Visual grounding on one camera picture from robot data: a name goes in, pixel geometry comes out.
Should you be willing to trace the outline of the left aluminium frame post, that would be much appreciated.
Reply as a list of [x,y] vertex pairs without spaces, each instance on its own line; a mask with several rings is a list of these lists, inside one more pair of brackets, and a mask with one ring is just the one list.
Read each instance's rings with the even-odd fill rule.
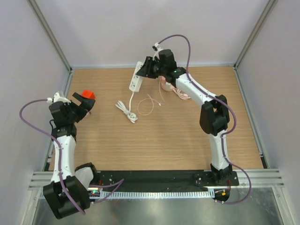
[[30,7],[32,8],[34,14],[36,15],[39,23],[41,24],[45,34],[48,36],[52,46],[54,47],[56,53],[58,54],[59,58],[61,59],[62,63],[64,64],[65,68],[69,73],[72,72],[72,67],[70,66],[62,48],[60,47],[52,29],[50,28],[46,18],[44,17],[38,3],[35,0],[28,0],[27,1]]

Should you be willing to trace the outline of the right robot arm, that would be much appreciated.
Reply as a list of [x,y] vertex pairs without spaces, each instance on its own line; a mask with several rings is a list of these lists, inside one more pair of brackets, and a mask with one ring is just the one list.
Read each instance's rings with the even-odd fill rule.
[[201,86],[183,67],[178,67],[170,49],[154,47],[154,56],[146,57],[138,76],[156,79],[163,76],[166,82],[186,93],[200,107],[200,127],[210,140],[212,154],[211,180],[221,186],[233,172],[227,154],[226,133],[230,121],[227,99],[216,96]]

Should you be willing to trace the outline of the right aluminium frame post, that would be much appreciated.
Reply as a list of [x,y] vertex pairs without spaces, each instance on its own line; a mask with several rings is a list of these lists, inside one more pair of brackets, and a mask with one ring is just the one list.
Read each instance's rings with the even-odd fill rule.
[[266,5],[264,6],[262,12],[260,13],[253,29],[250,32],[241,52],[239,53],[236,62],[233,65],[234,70],[237,70],[239,65],[241,64],[242,60],[246,56],[246,53],[249,51],[251,45],[255,41],[256,37],[258,36],[260,30],[264,26],[267,18],[269,17],[270,13],[272,12],[273,8],[275,7],[277,0],[268,0]]

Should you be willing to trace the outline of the red cube socket adapter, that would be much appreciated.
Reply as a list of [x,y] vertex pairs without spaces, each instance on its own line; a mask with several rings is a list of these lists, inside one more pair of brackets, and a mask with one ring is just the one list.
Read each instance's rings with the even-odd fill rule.
[[81,96],[83,96],[84,98],[87,98],[87,99],[93,99],[93,100],[96,99],[94,92],[91,90],[84,90],[82,92]]

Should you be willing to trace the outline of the aluminium frame post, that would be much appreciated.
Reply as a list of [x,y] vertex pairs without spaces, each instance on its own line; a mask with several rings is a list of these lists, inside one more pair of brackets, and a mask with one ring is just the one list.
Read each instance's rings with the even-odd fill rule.
[[48,36],[52,46],[54,47],[56,53],[58,54],[59,58],[61,59],[62,63],[64,64],[65,68],[69,73],[72,72],[72,67],[70,66],[62,48],[60,47],[52,29],[50,28],[46,18],[44,17],[38,3],[35,0],[28,0],[27,1],[30,7],[32,8],[34,14],[36,15],[39,23],[41,24],[45,34]]
[[266,5],[264,6],[262,12],[260,13],[253,29],[250,32],[241,52],[239,53],[236,62],[233,65],[234,70],[237,70],[239,65],[241,64],[242,60],[246,56],[246,53],[249,51],[251,45],[255,41],[256,37],[258,36],[260,30],[264,26],[267,18],[269,17],[270,13],[272,12],[273,8],[275,7],[277,0],[268,0]]

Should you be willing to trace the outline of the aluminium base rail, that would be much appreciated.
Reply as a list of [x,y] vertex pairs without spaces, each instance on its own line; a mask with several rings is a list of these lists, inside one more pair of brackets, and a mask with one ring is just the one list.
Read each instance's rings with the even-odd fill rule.
[[[284,182],[278,169],[246,169],[253,188],[283,187]],[[28,190],[36,190],[49,184],[53,171],[33,172]]]

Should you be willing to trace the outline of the pink round power socket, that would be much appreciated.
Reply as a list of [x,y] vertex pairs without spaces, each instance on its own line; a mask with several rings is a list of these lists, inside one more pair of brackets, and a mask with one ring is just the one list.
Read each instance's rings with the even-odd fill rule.
[[168,83],[166,80],[161,80],[161,87],[164,91],[167,91],[167,92],[171,92],[174,89],[174,87],[170,83]]

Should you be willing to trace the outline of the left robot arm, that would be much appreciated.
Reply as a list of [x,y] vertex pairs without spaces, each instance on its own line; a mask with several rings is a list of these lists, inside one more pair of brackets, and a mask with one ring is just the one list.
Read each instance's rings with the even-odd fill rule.
[[43,187],[43,195],[57,219],[77,212],[85,213],[90,207],[88,187],[99,183],[99,176],[92,163],[74,166],[76,147],[76,123],[89,114],[96,97],[90,90],[72,95],[80,104],[67,99],[62,92],[48,98],[49,110],[54,127],[51,140],[55,148],[54,169],[51,181]]

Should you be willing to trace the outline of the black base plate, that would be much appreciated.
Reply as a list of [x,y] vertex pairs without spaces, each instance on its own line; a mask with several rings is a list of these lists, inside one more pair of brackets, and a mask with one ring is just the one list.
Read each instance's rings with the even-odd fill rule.
[[236,172],[217,181],[206,170],[152,170],[152,171],[99,171],[102,185],[114,184],[123,179],[118,192],[193,192],[206,191],[208,187],[234,187],[239,180]]

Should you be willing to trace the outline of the white power strip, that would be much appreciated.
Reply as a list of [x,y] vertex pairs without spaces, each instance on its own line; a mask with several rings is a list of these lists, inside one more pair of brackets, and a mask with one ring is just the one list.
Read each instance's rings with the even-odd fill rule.
[[131,82],[129,84],[129,89],[132,92],[138,92],[140,90],[141,84],[143,82],[143,77],[137,75],[137,72],[141,69],[141,67],[143,66],[143,63],[138,61],[131,79]]

